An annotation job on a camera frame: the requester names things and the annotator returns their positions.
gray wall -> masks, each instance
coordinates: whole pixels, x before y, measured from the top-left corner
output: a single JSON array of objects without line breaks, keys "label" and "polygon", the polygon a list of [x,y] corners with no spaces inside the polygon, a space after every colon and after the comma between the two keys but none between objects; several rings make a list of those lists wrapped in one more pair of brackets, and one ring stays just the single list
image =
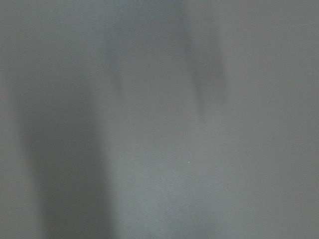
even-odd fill
[{"label": "gray wall", "polygon": [[1,238],[318,238],[318,10],[4,2]]}]

gray surface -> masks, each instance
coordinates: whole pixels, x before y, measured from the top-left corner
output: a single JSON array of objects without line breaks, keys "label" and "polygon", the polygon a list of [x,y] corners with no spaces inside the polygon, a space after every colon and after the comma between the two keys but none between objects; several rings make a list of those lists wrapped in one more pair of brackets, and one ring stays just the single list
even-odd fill
[{"label": "gray surface", "polygon": [[0,237],[319,237],[319,2],[1,1]]}]

